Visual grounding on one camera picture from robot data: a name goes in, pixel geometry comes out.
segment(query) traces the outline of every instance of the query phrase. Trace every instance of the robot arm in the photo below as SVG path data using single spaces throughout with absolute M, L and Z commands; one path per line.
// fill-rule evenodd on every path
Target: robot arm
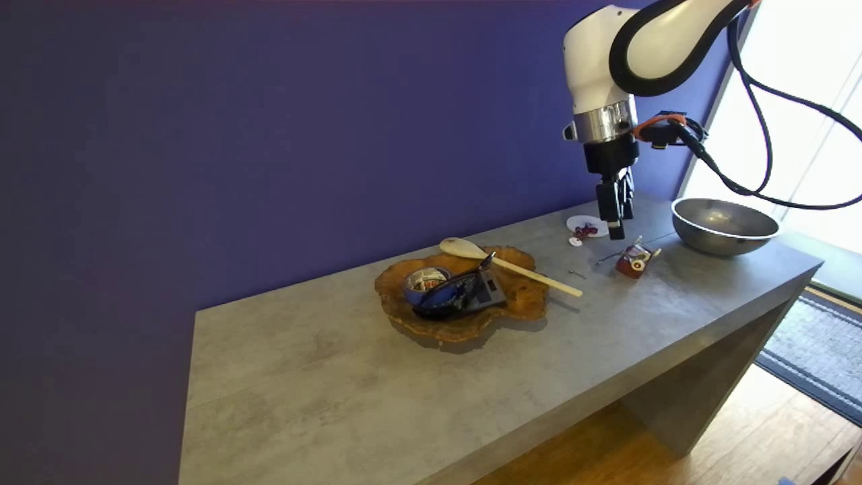
M 606 5 L 566 32 L 562 62 L 574 96 L 566 137 L 583 142 L 586 170 L 599 175 L 594 198 L 610 239 L 625 237 L 621 217 L 632 216 L 632 93 L 665 93 L 683 84 L 714 38 L 748 5 L 750 0 L 656 0 L 640 11 Z

